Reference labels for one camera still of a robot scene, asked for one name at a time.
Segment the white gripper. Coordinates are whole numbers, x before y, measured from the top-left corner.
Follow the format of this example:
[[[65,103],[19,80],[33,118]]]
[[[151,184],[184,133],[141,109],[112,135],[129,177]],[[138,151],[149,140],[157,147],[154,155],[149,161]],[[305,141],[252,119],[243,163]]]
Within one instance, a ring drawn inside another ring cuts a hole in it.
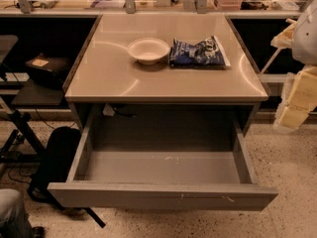
[[[285,103],[275,112],[273,127],[277,131],[295,131],[317,107],[317,66],[306,65],[297,74],[287,75]]]

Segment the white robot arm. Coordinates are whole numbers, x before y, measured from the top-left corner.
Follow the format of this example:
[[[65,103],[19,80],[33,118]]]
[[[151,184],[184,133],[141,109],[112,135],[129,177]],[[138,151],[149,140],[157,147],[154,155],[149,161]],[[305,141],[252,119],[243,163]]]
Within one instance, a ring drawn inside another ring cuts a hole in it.
[[[317,106],[317,0],[270,44],[291,49],[292,57],[304,64],[297,74],[287,74],[282,100],[275,113],[275,130],[290,133],[297,130]]]

